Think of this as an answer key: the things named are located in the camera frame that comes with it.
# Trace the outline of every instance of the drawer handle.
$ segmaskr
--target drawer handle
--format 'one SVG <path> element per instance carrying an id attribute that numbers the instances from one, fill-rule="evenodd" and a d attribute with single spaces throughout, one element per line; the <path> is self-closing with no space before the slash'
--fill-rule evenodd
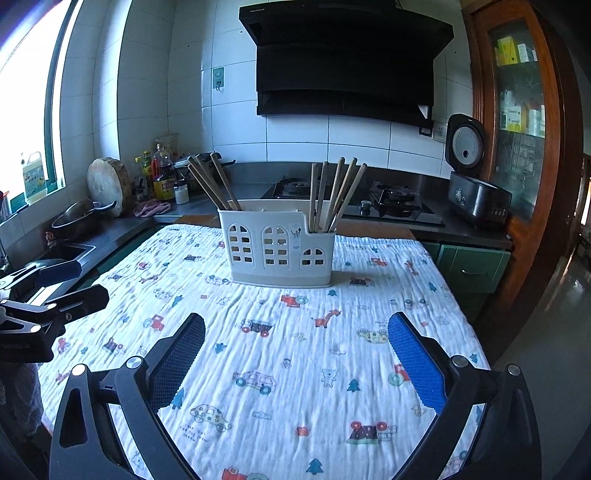
<path id="1" fill-rule="evenodd" d="M 462 273 L 463 273 L 464 275 L 478 275 L 478 276 L 480 276 L 480 275 L 484 275 L 484 276 L 486 276 L 486 272 L 483 272 L 483 273 L 467 272 L 467 271 L 466 271 L 466 270 L 464 270 L 463 268 L 462 268 Z"/>

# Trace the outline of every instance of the pink cloth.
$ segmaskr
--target pink cloth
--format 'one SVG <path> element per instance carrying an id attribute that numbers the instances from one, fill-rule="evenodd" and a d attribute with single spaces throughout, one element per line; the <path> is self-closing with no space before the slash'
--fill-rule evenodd
<path id="1" fill-rule="evenodd" d="M 147 202 L 138 203 L 135 206 L 134 215 L 136 217 L 152 217 L 159 213 L 169 212 L 171 208 L 172 205 L 168 202 L 148 200 Z"/>

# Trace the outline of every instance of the metal screw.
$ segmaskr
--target metal screw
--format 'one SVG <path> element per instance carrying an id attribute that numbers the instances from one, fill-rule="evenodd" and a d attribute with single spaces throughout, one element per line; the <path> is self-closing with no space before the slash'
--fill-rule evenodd
<path id="1" fill-rule="evenodd" d="M 452 363 L 458 368 L 464 368 L 468 366 L 468 359 L 465 356 L 454 355 L 452 357 Z"/>
<path id="2" fill-rule="evenodd" d="M 86 367 L 83 364 L 78 364 L 74 368 L 72 368 L 72 375 L 77 377 L 78 375 L 82 375 L 86 370 Z"/>
<path id="3" fill-rule="evenodd" d="M 521 368 L 519 368 L 517 365 L 509 365 L 507 367 L 507 370 L 509 371 L 509 373 L 511 375 L 513 375 L 514 377 L 517 377 L 518 375 L 521 375 Z"/>
<path id="4" fill-rule="evenodd" d="M 125 366 L 127 368 L 138 368 L 142 364 L 142 359 L 138 356 L 133 356 L 126 361 Z"/>

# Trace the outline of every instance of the jar of white seasoning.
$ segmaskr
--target jar of white seasoning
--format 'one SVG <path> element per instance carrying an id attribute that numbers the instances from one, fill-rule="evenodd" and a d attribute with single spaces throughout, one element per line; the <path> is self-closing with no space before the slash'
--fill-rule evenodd
<path id="1" fill-rule="evenodd" d="M 177 205 L 189 202 L 189 188 L 187 187 L 187 180 L 176 180 L 174 182 L 174 198 Z"/>

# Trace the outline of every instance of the electrical outlet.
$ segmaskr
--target electrical outlet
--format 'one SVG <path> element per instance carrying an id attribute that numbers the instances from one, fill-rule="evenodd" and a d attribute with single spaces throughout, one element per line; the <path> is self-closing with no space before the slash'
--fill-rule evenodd
<path id="1" fill-rule="evenodd" d="M 213 88 L 219 90 L 223 87 L 223 67 L 213 69 Z"/>
<path id="2" fill-rule="evenodd" d="M 433 124 L 433 140 L 445 143 L 447 127 L 443 124 Z"/>

